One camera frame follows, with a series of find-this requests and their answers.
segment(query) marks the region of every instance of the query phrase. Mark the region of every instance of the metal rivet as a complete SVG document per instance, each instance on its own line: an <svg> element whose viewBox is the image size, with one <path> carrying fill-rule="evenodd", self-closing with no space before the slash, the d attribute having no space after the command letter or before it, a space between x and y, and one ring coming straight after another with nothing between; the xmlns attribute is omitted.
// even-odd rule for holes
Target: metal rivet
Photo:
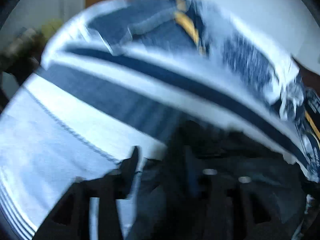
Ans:
<svg viewBox="0 0 320 240"><path fill-rule="evenodd" d="M251 182L251 178L247 177L247 176L242 176L238 178L239 182L241 183L250 183Z"/></svg>
<svg viewBox="0 0 320 240"><path fill-rule="evenodd" d="M204 169L203 171L203 174L205 175L217 175L217 171L214 170L214 169Z"/></svg>

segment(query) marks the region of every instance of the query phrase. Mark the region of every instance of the white wall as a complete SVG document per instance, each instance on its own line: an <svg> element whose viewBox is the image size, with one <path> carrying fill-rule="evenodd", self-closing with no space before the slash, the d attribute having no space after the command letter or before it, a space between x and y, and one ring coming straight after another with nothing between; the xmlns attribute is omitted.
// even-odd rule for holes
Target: white wall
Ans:
<svg viewBox="0 0 320 240"><path fill-rule="evenodd" d="M314 20L301 0L212 0L264 31L294 56L306 42Z"/></svg>
<svg viewBox="0 0 320 240"><path fill-rule="evenodd" d="M84 0L20 0L0 30L0 50L25 28L39 28L52 18L67 21L84 8Z"/></svg>
<svg viewBox="0 0 320 240"><path fill-rule="evenodd" d="M297 59L305 67L320 75L320 28L315 20L310 23Z"/></svg>

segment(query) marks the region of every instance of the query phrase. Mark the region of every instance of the dark blue fabric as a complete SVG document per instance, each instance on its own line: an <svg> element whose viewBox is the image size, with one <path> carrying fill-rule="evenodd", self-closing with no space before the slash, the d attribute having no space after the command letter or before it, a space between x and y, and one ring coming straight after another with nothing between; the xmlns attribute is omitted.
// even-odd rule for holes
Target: dark blue fabric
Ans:
<svg viewBox="0 0 320 240"><path fill-rule="evenodd" d="M94 108L167 143L180 122L193 120L191 115L156 102L120 85L61 65L52 65L39 76L79 98Z"/></svg>
<svg viewBox="0 0 320 240"><path fill-rule="evenodd" d="M245 84L254 87L259 94L263 93L271 80L270 63L255 46L237 34L225 41L222 56L223 63L228 63L234 73L240 74Z"/></svg>
<svg viewBox="0 0 320 240"><path fill-rule="evenodd" d="M159 47L168 51L193 50L196 53L196 45L192 38L174 20L162 23L161 26L139 36L138 40L145 46Z"/></svg>
<svg viewBox="0 0 320 240"><path fill-rule="evenodd" d="M114 53L133 35L147 33L173 19L175 11L175 0L132 0L126 8L95 17L87 27L98 31Z"/></svg>

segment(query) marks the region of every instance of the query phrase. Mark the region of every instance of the blue denim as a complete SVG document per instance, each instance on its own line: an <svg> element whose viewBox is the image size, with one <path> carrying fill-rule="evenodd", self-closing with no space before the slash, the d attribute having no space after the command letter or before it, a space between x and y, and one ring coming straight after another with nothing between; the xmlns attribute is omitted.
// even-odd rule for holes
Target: blue denim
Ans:
<svg viewBox="0 0 320 240"><path fill-rule="evenodd" d="M87 28L98 31L110 52L119 54L121 46L135 35L143 35L172 20L177 10L176 0L132 0L127 8L94 18Z"/></svg>
<svg viewBox="0 0 320 240"><path fill-rule="evenodd" d="M196 52L192 38L174 20L162 23L161 26L139 37L138 41L147 47L153 46L171 52L186 50Z"/></svg>

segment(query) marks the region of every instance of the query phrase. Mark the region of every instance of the blue stripe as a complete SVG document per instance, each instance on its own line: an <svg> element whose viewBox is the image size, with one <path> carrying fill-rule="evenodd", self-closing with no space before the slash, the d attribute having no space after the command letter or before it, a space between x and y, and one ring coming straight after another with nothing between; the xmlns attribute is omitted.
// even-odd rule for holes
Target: blue stripe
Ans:
<svg viewBox="0 0 320 240"><path fill-rule="evenodd" d="M254 126L263 131L269 138L281 145L288 152L294 154L297 159L307 167L308 163L306 158L300 149L284 134L273 127L270 123L264 120L261 116L257 115L254 111L249 109L247 106L234 100L217 91L213 88L207 87L197 81L181 76L177 73L161 68L160 66L138 60L127 56L113 56L108 52L99 51L95 49L81 49L81 48L68 48L66 52L75 53L81 56L95 57L103 60L107 60L113 63L117 63L122 66L126 66L130 69L136 70L143 74L157 78L169 85L181 88L189 91L201 98L204 98L212 103L222 106L233 113L239 115L243 119L252 123Z"/></svg>
<svg viewBox="0 0 320 240"><path fill-rule="evenodd" d="M53 64L38 75L94 108L168 143L181 122L194 117L118 84L82 71Z"/></svg>

